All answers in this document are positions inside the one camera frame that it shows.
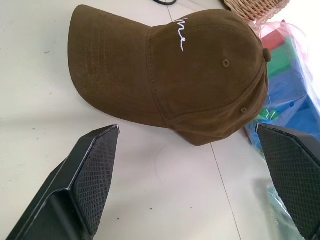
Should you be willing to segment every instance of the green plastic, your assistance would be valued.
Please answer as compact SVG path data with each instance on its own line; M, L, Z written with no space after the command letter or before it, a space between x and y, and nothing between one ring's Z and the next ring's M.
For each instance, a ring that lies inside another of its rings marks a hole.
M296 49L290 37L285 43L271 52L272 60L268 62L268 77L283 73L291 68L291 63L297 58Z

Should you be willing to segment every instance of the suede cap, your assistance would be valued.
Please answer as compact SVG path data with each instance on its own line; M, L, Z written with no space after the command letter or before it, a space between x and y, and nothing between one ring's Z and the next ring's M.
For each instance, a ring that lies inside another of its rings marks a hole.
M229 137L261 112L270 60L227 10L150 27L80 5L70 23L69 70L84 100L120 119L172 129L195 146Z

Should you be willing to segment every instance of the white floor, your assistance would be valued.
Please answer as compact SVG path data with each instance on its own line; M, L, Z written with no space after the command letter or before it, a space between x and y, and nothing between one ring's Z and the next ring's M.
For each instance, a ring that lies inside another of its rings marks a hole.
M79 137L112 124L121 134L95 240L275 239L268 167L242 131L195 147L168 129L104 114L79 96L67 41L80 4L150 26L222 8L218 0L170 7L151 0L0 0L0 239Z

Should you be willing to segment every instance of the black cable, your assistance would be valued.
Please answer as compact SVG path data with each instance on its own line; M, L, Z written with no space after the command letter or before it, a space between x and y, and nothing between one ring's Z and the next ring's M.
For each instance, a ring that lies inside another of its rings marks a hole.
M173 0L172 2L165 2L165 1L160 1L160 0L152 0L152 1L155 1L158 4L165 5L165 6L170 6L170 5L173 5L177 2L177 0Z

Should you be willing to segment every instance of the textured black surface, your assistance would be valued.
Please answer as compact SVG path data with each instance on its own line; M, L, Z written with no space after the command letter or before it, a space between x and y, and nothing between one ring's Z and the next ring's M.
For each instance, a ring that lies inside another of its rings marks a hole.
M93 144L74 186L74 195L92 235L95 235L111 186L118 130L99 137Z
M306 239L320 228L320 166L298 139L259 127L258 135L274 186Z

